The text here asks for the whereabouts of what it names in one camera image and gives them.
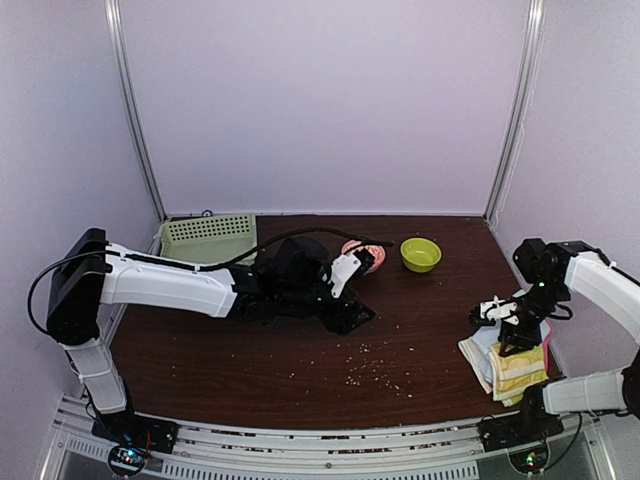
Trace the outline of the green lemon pattern towel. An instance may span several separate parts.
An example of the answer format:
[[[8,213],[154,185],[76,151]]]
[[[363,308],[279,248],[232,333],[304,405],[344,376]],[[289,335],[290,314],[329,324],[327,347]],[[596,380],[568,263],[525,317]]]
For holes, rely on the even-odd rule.
[[[494,401],[499,401],[504,406],[513,406],[522,400],[528,387],[549,379],[542,345],[506,357],[500,356],[499,353],[499,343],[495,343],[488,350]]]

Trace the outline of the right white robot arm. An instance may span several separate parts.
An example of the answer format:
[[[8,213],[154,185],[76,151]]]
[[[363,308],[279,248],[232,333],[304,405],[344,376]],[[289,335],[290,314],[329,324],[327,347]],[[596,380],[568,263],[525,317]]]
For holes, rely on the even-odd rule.
[[[566,305],[578,294],[639,341],[639,282],[602,252],[583,241],[522,241],[513,261],[530,289],[506,300],[487,301],[480,318],[500,326],[499,354],[508,357],[542,343],[540,325],[547,319],[569,320]],[[604,373],[565,378],[525,390],[512,430],[519,440],[535,440],[564,413],[620,412],[639,415],[639,358]]]

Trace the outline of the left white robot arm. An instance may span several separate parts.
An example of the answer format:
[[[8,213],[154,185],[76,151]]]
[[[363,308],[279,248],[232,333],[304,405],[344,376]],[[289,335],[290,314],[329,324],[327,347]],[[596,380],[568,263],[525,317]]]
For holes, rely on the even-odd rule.
[[[137,442],[144,424],[102,338],[97,317],[103,305],[146,305],[243,322],[317,318],[337,335],[375,318],[351,287],[373,266],[372,254],[352,250],[331,259],[309,231],[277,242],[273,256],[252,265],[239,259],[199,264],[142,254],[91,228],[55,265],[46,332],[63,346],[97,417],[121,443]]]

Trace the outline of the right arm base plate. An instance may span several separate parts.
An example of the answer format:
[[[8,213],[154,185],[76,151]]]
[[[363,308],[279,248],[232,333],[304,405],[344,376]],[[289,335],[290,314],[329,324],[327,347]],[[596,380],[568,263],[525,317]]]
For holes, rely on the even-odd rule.
[[[564,432],[558,417],[530,424],[520,414],[487,416],[477,428],[485,452],[505,450],[510,466],[528,476],[542,473],[551,464],[549,439]]]

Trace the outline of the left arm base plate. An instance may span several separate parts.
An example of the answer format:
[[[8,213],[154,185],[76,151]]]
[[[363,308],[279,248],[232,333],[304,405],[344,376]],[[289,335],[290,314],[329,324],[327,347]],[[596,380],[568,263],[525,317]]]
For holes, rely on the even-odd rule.
[[[172,453],[178,425],[130,412],[97,414],[91,433],[113,443],[107,453],[107,466],[115,475],[125,478],[138,475],[149,467],[154,461],[154,453]]]

